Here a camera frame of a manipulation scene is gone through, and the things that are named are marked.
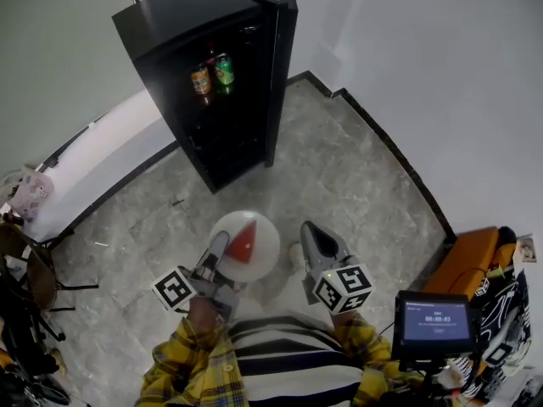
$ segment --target cable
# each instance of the cable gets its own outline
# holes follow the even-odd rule
[[[390,329],[390,327],[392,327],[394,325],[394,321],[392,321],[390,324],[388,324],[380,333],[379,333],[379,336],[381,336],[383,333],[385,333],[388,329]]]
[[[454,282],[451,283],[451,286],[449,287],[449,290],[447,291],[447,294],[451,292],[451,289],[456,285],[456,283],[458,282],[458,280],[464,276],[469,270],[477,270],[477,271],[482,271],[484,276],[486,277],[486,270],[483,270],[482,268],[479,268],[479,267],[470,267],[466,270],[464,270],[462,273],[460,273],[460,275],[458,275],[458,277],[455,279]]]

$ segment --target beverage can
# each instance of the beverage can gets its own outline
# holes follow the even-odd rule
[[[211,90],[210,72],[204,64],[198,65],[194,68],[193,73],[190,75],[193,80],[194,90],[200,95],[205,95]]]
[[[228,54],[219,54],[216,58],[215,73],[217,80],[222,85],[229,85],[234,81],[234,69],[232,67],[232,60]]]

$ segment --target gray tile floor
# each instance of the gray tile floor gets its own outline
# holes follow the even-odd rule
[[[133,404],[152,347],[179,320],[150,292],[152,280],[174,265],[194,265],[213,224],[237,209],[266,215],[283,249],[306,219],[343,235],[375,278],[362,313],[378,329],[393,320],[396,292],[417,279],[445,238],[407,173],[352,108],[301,81],[287,90],[271,169],[256,168],[213,196],[178,150],[55,250],[63,282],[100,282],[98,290],[59,293],[59,303],[77,311],[51,315],[67,336],[64,384],[75,395],[94,407]],[[283,253],[262,281],[264,299],[280,291],[290,270]]]

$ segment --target black and white fabric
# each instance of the black and white fabric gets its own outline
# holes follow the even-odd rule
[[[236,321],[229,331],[252,407],[348,406],[362,370],[325,326],[301,316]]]

